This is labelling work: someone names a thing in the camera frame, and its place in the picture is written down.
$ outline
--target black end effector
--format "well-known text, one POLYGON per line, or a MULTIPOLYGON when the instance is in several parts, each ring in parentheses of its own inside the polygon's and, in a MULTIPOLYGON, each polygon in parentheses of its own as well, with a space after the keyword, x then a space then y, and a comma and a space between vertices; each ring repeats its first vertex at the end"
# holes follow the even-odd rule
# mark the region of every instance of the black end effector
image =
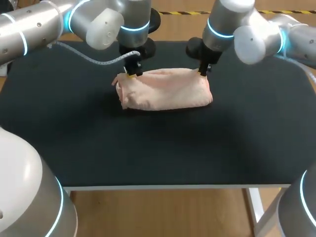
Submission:
MULTIPOLYGON (((148 34, 156 31, 160 25, 161 25, 161 18, 160 18, 159 12, 157 12, 155 9, 152 8, 148 34)), ((129 53, 131 51, 140 52, 140 56, 133 55, 133 56, 127 57, 125 59, 124 68, 126 70, 126 73, 130 76, 135 75, 135 74, 137 76, 141 76, 143 74, 143 70, 142 70, 142 66, 140 62, 142 60, 151 58, 155 55, 155 52, 156 52, 155 42, 151 38, 147 38, 147 41, 145 42, 145 44, 137 48, 128 48, 123 45, 119 45, 119 53, 121 55, 129 53)))
POLYGON ((211 71, 213 64, 216 64, 222 55, 222 52, 217 52, 209 49, 201 38, 191 38, 186 47, 186 54, 193 59, 200 61, 198 71, 201 76, 206 76, 207 72, 211 71))
POLYGON ((140 56, 133 55, 133 56, 125 58, 124 68, 126 70, 126 73, 130 76, 135 75, 135 74, 137 76, 141 76, 143 74, 143 70, 142 70, 142 66, 140 62, 142 60, 151 58, 155 55, 155 52, 156 52, 155 42, 151 38, 148 38, 144 45, 137 48, 128 48, 123 45, 119 45, 119 53, 121 55, 129 53, 131 51, 140 52, 140 56))

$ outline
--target pink towel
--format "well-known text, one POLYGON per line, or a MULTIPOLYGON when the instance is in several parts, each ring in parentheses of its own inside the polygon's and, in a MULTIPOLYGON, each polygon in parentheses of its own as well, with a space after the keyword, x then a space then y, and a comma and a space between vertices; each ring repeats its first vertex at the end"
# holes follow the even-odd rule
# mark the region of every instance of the pink towel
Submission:
POLYGON ((173 110, 206 106, 213 100, 208 80, 198 70, 159 69, 140 77, 121 73, 115 84, 123 109, 173 110))

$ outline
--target yellow black hazard tape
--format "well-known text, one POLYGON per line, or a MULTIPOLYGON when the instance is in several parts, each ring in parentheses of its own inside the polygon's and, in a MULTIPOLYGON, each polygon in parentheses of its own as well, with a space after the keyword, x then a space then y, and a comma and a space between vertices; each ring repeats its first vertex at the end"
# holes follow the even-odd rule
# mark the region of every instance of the yellow black hazard tape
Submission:
MULTIPOLYGON (((316 14, 316 10, 310 10, 310 11, 296 11, 296 10, 289 10, 289 11, 265 11, 260 10, 261 14, 316 14)), ((204 14, 210 14, 210 11, 160 11, 160 15, 204 15, 204 14)))

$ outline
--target white table frame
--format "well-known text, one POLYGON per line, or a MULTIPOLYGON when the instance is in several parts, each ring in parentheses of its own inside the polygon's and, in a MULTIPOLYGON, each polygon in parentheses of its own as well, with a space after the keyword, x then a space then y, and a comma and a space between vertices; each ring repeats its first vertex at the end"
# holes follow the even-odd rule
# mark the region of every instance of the white table frame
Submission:
POLYGON ((72 191, 108 191, 108 190, 166 190, 166 189, 246 189, 254 236, 264 237, 277 222, 277 204, 289 184, 282 185, 131 185, 131 186, 89 186, 64 187, 68 195, 72 191), (282 188, 276 198, 264 211, 259 188, 282 188))

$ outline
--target table leg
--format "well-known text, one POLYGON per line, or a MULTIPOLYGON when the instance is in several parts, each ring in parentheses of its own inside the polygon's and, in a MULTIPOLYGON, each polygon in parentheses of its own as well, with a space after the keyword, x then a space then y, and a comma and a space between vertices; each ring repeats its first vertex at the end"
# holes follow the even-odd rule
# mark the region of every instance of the table leg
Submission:
POLYGON ((248 189, 247 195, 254 224, 254 236, 264 237, 277 222, 277 204, 286 188, 282 188, 273 200, 267 211, 263 211, 260 193, 258 189, 248 189))
POLYGON ((253 225, 255 226, 260 218, 264 214, 261 197, 258 188, 248 188, 246 189, 249 207, 251 211, 251 218, 253 225))

